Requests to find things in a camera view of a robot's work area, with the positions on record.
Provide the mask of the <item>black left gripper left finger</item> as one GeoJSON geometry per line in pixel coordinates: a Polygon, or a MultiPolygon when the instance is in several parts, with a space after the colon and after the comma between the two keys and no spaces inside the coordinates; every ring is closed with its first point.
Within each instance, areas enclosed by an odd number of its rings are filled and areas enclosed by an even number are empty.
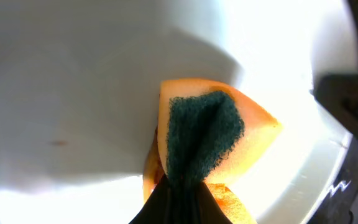
{"type": "Polygon", "coordinates": [[[140,212],[129,224],[169,224],[172,214],[172,193],[166,175],[154,188],[140,212]]]}

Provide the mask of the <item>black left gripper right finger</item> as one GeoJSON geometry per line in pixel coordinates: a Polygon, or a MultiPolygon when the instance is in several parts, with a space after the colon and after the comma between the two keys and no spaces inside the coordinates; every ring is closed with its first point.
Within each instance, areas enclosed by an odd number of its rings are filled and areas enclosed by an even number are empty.
{"type": "Polygon", "coordinates": [[[199,183],[193,191],[193,223],[231,224],[232,222],[220,209],[205,183],[199,183]]]}

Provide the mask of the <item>green and yellow sponge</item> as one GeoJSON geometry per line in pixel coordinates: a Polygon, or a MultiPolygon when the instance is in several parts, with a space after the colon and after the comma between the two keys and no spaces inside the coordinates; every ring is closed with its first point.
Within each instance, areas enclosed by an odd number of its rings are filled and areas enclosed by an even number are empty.
{"type": "Polygon", "coordinates": [[[148,200],[163,176],[203,181],[232,223],[255,223],[230,190],[283,130],[279,120],[225,83],[186,78],[160,86],[158,125],[143,171],[148,200]]]}

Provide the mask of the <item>light blue plate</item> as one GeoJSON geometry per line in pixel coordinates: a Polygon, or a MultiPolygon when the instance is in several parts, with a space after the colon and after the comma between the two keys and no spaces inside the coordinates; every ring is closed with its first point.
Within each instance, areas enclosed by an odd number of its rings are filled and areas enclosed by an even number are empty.
{"type": "Polygon", "coordinates": [[[0,223],[128,223],[160,83],[187,77],[282,122],[231,189],[258,223],[306,223],[352,137],[313,90],[356,72],[346,1],[0,1],[0,223]]]}

